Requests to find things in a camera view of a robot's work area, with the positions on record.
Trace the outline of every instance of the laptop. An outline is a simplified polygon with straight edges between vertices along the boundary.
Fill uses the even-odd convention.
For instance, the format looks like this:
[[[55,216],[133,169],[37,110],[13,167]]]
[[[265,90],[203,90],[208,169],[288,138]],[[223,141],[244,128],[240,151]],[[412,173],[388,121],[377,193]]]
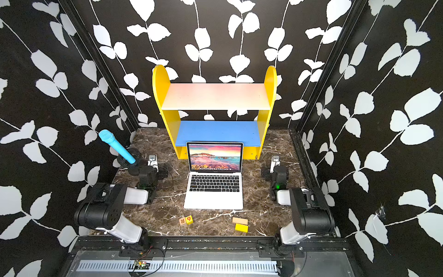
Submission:
[[[187,142],[185,209],[241,210],[241,142]]]

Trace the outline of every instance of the black wallpaper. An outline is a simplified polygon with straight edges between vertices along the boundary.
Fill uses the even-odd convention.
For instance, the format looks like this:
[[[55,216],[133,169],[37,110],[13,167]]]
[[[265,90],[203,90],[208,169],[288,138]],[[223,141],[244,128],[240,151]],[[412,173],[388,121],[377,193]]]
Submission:
[[[366,276],[441,276],[443,3],[382,5],[368,1],[302,138]]]
[[[301,116],[305,101],[312,93],[323,63],[331,52],[352,4],[350,0],[254,0],[245,3],[240,0],[102,0],[90,1],[90,4],[77,0],[72,2],[96,46],[102,49],[102,56],[117,84],[123,88],[122,92],[133,113],[136,116],[143,114],[139,118],[140,126],[164,127],[152,94],[151,73],[156,60],[163,60],[158,63],[170,67],[176,73],[170,74],[170,78],[177,76],[172,82],[181,83],[201,82],[200,76],[212,83],[220,83],[221,76],[228,76],[222,78],[225,82],[233,82],[237,76],[240,76],[238,82],[263,82],[267,67],[276,65],[277,75],[282,78],[277,89],[277,99],[281,99],[275,102],[270,126],[281,129],[295,126],[294,122]],[[233,38],[228,29],[230,18],[231,26],[236,20],[239,24],[231,31]],[[94,25],[99,24],[104,28],[96,27],[94,32]],[[150,36],[145,33],[146,27]],[[276,34],[282,31],[282,27],[285,35],[279,45],[282,35]],[[199,41],[196,41],[194,32],[197,28],[206,28],[203,32],[207,32],[210,44],[207,36],[198,35]],[[274,33],[276,36],[270,38],[274,28],[278,28]],[[115,43],[121,43],[117,45],[117,56],[111,47],[106,46],[108,39],[97,40],[97,34],[103,38],[106,33],[104,30],[109,33],[110,46],[114,50]],[[307,30],[310,30],[308,33],[311,39],[305,33]],[[325,30],[329,32],[325,34],[324,43],[320,44],[321,34]],[[277,59],[277,50],[273,50],[271,46],[274,49],[279,48]],[[200,59],[198,48],[203,50]],[[245,56],[242,57],[243,60],[249,59],[249,64],[243,64],[240,58],[235,63],[240,67],[236,73],[230,60],[240,53]],[[318,63],[311,70],[303,62],[305,59],[312,60],[307,61],[309,64],[315,61]],[[305,79],[299,85],[299,76],[305,70],[304,74],[311,74],[312,71],[313,78],[310,82],[310,78],[304,75]],[[124,76],[131,73],[138,78],[138,85],[134,90],[124,79]],[[146,93],[151,98],[140,94],[136,100],[133,94],[137,92]],[[182,120],[253,120],[257,111],[184,111],[181,115],[184,116]]]
[[[47,4],[0,1],[0,276],[56,274],[88,231],[74,226],[78,202],[119,167],[96,131],[126,144],[135,130],[109,116],[120,104],[59,4]]]

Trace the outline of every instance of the blue shelf board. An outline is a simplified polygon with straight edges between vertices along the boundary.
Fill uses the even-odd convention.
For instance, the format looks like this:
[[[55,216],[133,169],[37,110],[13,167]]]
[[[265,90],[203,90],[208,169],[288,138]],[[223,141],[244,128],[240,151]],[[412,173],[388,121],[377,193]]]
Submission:
[[[257,121],[182,121],[175,142],[188,141],[243,142],[245,147],[260,147]]]

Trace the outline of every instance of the yellow shelf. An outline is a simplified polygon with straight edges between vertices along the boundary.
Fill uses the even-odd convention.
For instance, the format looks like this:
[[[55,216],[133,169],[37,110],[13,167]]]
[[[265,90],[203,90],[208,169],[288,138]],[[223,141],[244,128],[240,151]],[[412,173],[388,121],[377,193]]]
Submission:
[[[270,66],[263,83],[171,84],[166,69],[157,65],[152,74],[155,101],[179,159],[187,159],[186,141],[243,142],[243,159],[260,158],[277,92],[277,72]],[[184,121],[178,110],[259,110],[257,121]],[[194,132],[209,130],[200,139]]]

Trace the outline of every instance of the desktop wallpaper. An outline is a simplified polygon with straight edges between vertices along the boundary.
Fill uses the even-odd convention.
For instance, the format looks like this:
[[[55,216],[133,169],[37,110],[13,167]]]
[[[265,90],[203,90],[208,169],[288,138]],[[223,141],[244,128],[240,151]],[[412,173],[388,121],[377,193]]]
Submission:
[[[192,170],[240,170],[240,145],[190,144]]]

